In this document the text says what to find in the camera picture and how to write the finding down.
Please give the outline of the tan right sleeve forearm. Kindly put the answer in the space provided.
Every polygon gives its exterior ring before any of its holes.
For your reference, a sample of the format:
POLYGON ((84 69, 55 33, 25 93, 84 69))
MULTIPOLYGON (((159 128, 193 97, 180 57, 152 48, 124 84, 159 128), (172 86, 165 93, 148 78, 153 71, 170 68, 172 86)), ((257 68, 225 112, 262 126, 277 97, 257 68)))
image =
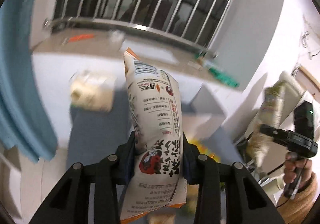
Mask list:
POLYGON ((308 185, 298 192, 293 200, 278 208, 278 212, 285 223, 300 224, 303 222, 310 209, 313 207, 314 198, 317 194, 317 177, 315 173, 311 174, 308 185))

